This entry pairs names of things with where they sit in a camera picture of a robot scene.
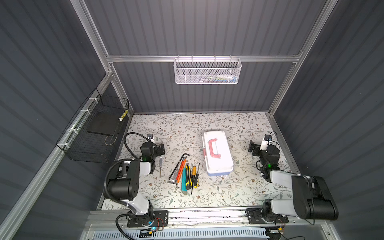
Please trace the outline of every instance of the toolbox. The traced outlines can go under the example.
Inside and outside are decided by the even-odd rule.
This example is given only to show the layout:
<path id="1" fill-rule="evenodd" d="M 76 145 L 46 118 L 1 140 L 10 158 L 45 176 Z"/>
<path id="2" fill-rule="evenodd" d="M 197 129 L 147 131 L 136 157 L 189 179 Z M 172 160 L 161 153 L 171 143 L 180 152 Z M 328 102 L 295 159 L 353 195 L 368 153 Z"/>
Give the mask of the toolbox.
<path id="1" fill-rule="evenodd" d="M 203 134 L 203 154 L 209 176 L 228 175 L 233 171 L 233 160 L 224 131 Z"/>

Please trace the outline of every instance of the gray wall panel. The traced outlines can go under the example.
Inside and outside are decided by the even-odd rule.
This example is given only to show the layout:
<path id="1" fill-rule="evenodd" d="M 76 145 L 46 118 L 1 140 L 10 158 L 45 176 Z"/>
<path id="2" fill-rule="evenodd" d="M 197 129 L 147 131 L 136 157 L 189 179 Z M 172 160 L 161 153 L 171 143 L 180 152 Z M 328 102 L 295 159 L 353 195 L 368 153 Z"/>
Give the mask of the gray wall panel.
<path id="1" fill-rule="evenodd" d="M 176 84 L 172 63 L 114 63 L 136 112 L 268 110 L 291 63 L 243 63 L 238 84 Z"/>
<path id="2" fill-rule="evenodd" d="M 293 55 L 324 0 L 86 0 L 110 55 Z"/>
<path id="3" fill-rule="evenodd" d="M 275 114 L 301 172 L 325 178 L 342 239 L 383 230 L 383 11 L 339 0 Z"/>
<path id="4" fill-rule="evenodd" d="M 0 41 L 2 222 L 105 72 L 67 0 L 1 1 Z M 64 159 L 14 239 L 77 238 L 105 170 Z"/>

